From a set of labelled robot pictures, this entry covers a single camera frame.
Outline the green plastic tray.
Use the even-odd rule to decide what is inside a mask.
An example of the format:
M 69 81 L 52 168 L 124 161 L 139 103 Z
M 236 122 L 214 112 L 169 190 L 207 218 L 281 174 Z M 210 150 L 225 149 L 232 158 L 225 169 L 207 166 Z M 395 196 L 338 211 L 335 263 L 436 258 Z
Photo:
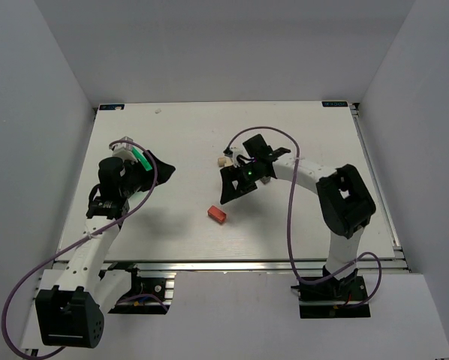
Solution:
M 150 162 L 148 162 L 147 158 L 142 153 L 140 153 L 137 148 L 133 147 L 131 152 L 133 156 L 137 159 L 137 161 L 143 166 L 145 171 L 153 170 Z

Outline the red wood block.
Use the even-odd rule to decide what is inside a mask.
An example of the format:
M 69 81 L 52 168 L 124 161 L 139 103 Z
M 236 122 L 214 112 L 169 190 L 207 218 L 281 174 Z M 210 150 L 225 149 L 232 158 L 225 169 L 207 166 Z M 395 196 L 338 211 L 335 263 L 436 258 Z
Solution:
M 220 208 L 214 205 L 208 208 L 207 215 L 209 218 L 213 219 L 218 224 L 224 224 L 228 217 L 225 212 L 223 212 Z

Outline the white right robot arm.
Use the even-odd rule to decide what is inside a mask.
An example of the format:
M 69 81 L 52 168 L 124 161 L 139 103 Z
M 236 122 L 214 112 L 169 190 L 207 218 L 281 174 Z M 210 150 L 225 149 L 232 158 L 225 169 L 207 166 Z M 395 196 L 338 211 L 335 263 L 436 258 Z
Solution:
M 318 197 L 322 217 L 330 230 L 330 247 L 322 281 L 342 281 L 356 273 L 360 238 L 376 212 L 375 202 L 357 168 L 332 168 L 292 155 L 287 148 L 272 148 L 262 135 L 241 148 L 228 146 L 224 156 L 232 164 L 221 169 L 222 205 L 257 190 L 262 178 L 288 181 Z

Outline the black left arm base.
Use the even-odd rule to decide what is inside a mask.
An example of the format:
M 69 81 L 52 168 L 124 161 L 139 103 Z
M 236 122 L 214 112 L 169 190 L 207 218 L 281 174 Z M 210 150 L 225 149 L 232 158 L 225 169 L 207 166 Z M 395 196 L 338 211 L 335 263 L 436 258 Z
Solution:
M 107 271 L 124 270 L 131 274 L 131 288 L 119 298 L 110 314 L 165 315 L 173 298 L 174 276 L 145 271 L 138 264 L 112 263 Z

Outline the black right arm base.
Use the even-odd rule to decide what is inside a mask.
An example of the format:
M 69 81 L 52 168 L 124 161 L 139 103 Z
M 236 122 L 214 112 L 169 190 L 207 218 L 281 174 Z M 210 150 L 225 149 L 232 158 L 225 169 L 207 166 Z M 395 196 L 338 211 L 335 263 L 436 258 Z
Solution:
M 300 318 L 306 320 L 370 318 L 365 281 L 362 276 L 350 280 L 334 279 L 316 285 L 291 286 L 298 295 Z

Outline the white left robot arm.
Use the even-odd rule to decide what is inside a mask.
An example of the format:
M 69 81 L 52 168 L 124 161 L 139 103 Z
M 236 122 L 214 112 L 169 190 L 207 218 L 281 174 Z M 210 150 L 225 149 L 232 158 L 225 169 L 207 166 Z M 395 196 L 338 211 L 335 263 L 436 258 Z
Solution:
M 126 270 L 102 271 L 105 257 L 130 212 L 137 192 L 167 182 L 176 168 L 153 153 L 136 156 L 115 151 L 98 164 L 98 183 L 86 211 L 86 242 L 76 247 L 61 276 L 41 289 L 35 308 L 41 340 L 47 346 L 95 348 L 104 330 L 104 316 L 132 288 Z

